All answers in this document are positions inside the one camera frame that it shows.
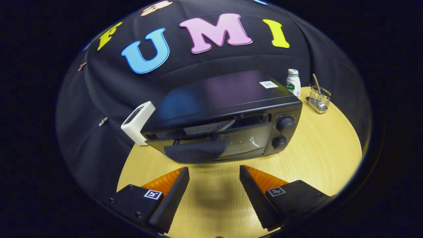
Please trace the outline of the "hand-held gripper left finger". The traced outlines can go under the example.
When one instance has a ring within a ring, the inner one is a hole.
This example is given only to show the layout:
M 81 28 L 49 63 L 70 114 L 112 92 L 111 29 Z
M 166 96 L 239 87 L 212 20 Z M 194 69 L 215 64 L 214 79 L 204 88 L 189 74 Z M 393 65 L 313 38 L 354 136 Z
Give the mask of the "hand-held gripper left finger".
M 189 183 L 183 166 L 142 186 L 128 184 L 107 199 L 107 206 L 130 223 L 168 233 Z

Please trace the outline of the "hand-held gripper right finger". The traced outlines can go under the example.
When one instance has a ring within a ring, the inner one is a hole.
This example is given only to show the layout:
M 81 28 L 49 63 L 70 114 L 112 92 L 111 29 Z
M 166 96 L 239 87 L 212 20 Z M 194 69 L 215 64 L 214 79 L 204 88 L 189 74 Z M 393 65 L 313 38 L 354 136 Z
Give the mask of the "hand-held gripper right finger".
M 334 200 L 302 180 L 287 182 L 247 165 L 239 167 L 239 179 L 268 231 L 298 225 Z

